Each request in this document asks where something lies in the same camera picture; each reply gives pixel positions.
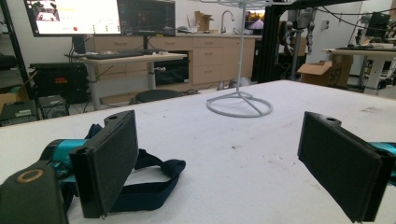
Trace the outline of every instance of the black stool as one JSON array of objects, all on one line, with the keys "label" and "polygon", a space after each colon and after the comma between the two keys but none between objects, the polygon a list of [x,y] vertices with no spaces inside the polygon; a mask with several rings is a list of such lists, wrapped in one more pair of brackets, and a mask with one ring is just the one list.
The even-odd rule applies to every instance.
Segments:
[{"label": "black stool", "polygon": [[171,98],[175,98],[175,97],[179,97],[179,96],[181,96],[181,94],[178,91],[170,91],[170,90],[142,91],[142,92],[139,92],[134,97],[134,103],[135,104],[148,103],[148,102],[153,102],[153,101],[171,99]]}]

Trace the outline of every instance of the black screen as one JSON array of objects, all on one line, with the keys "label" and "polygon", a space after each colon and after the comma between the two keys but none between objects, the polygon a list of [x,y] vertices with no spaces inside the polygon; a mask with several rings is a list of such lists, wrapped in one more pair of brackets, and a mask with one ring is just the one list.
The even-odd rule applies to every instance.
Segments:
[{"label": "black screen", "polygon": [[387,33],[390,15],[374,12],[367,28],[366,36],[384,39]]},{"label": "black screen", "polygon": [[118,0],[123,35],[174,36],[175,2]]}]

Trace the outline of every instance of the white tripod base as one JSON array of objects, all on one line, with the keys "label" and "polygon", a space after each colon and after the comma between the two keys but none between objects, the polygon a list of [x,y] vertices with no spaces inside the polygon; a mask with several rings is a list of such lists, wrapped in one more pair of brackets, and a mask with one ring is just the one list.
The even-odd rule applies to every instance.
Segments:
[{"label": "white tripod base", "polygon": [[[224,99],[243,99],[248,105],[250,105],[253,108],[253,114],[235,114],[235,113],[228,113],[228,112],[224,112],[221,110],[218,110],[216,108],[213,107],[212,103],[218,100],[224,100]],[[259,102],[263,105],[265,105],[267,108],[266,110],[262,110],[259,109],[257,106],[255,106],[252,102]],[[229,94],[225,94],[219,97],[215,97],[212,99],[209,99],[206,101],[206,106],[209,110],[224,115],[224,116],[228,116],[228,117],[234,117],[234,118],[259,118],[262,116],[265,116],[269,113],[272,112],[273,110],[273,106],[268,103],[267,101],[264,101],[262,99],[258,99],[258,98],[254,98],[253,95],[248,94],[246,92],[243,91],[236,91],[233,93],[229,93]]]}]

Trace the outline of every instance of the keyboard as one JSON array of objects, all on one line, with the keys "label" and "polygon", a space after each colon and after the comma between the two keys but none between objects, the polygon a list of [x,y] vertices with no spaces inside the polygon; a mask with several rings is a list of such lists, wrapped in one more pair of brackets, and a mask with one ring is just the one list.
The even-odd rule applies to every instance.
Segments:
[{"label": "keyboard", "polygon": [[153,53],[159,53],[160,51],[167,51],[165,49],[123,49],[120,53],[137,52],[143,55],[152,55]]},{"label": "keyboard", "polygon": [[395,51],[396,49],[384,49],[384,48],[379,48],[379,47],[367,47],[367,46],[355,46],[355,47],[344,47],[344,48],[338,48],[338,49],[347,49],[347,50],[370,50],[370,51]]},{"label": "keyboard", "polygon": [[85,55],[85,57],[90,60],[106,60],[106,59],[137,57],[143,55],[144,54],[141,52],[125,51],[125,52],[111,53],[111,54],[88,54]]}]

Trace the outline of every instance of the faucet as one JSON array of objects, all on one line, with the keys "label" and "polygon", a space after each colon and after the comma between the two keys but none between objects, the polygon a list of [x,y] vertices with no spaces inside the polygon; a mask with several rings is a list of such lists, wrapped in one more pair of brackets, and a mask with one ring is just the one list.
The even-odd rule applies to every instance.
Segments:
[{"label": "faucet", "polygon": [[235,20],[235,17],[233,16],[233,13],[232,13],[230,10],[225,10],[225,11],[223,12],[223,14],[221,15],[221,33],[222,33],[222,34],[225,33],[225,26],[223,26],[223,24],[224,24],[224,14],[225,14],[226,12],[230,12],[230,14],[231,14],[231,20],[232,20],[232,21]]}]

